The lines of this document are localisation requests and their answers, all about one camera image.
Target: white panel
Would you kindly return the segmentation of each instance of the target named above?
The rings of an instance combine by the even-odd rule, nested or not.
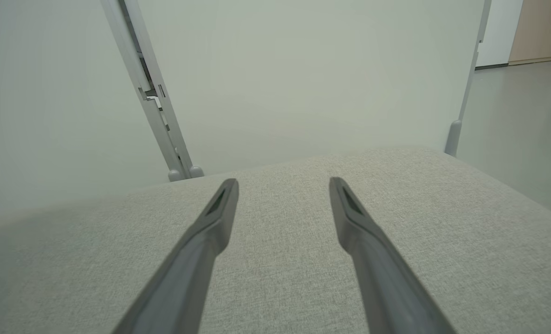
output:
[[[167,174],[99,0],[0,0],[0,213]]]
[[[523,0],[492,0],[484,42],[479,45],[475,66],[508,63],[522,6]]]
[[[140,0],[195,165],[443,150],[483,0]]]

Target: glossy floor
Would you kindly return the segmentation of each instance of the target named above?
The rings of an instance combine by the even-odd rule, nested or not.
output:
[[[457,157],[551,210],[551,62],[475,72]]]

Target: metal frame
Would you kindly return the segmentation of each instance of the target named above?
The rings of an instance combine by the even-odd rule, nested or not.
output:
[[[477,47],[484,41],[484,35],[486,33],[486,25],[488,24],[488,16],[490,15],[490,6],[492,0],[485,0],[484,8],[481,12],[480,29],[477,32],[477,40],[475,41],[475,48],[473,50],[473,58],[471,59],[471,67],[469,70],[469,78],[467,78],[467,85],[465,87],[465,94],[463,95],[463,102],[461,103],[461,109],[459,112],[459,119],[451,123],[449,135],[447,138],[447,144],[445,145],[445,153],[457,156],[457,147],[459,146],[460,129],[463,121],[463,115],[467,106],[467,99],[469,98],[469,91],[471,89],[471,82],[473,81],[473,74],[475,72],[475,63],[477,63]]]
[[[161,111],[156,101],[146,96],[145,91],[150,90],[152,87],[149,87],[139,57],[136,54],[133,40],[129,34],[118,0],[100,1],[114,39],[117,42],[118,50],[129,72],[131,82],[135,87],[139,102],[169,167],[170,181],[203,176],[203,170],[193,165],[188,154],[187,146],[176,120],[168,90],[162,78],[137,0],[125,0],[125,5],[127,11],[129,11],[129,17],[131,18],[131,23],[133,24],[137,41],[141,47],[152,82],[154,82],[154,88],[158,93],[159,103],[162,105]],[[169,130],[164,123],[162,113],[166,119],[166,123],[168,123]]]

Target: gray fabric surface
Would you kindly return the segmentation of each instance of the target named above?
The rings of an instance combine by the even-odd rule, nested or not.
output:
[[[366,333],[328,182],[343,177],[458,332],[551,332],[551,212],[445,154],[321,157],[0,220],[0,333],[109,333],[238,178],[202,333]]]

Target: beige door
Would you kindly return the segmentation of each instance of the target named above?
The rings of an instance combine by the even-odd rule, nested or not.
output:
[[[551,60],[551,0],[525,0],[509,63]]]

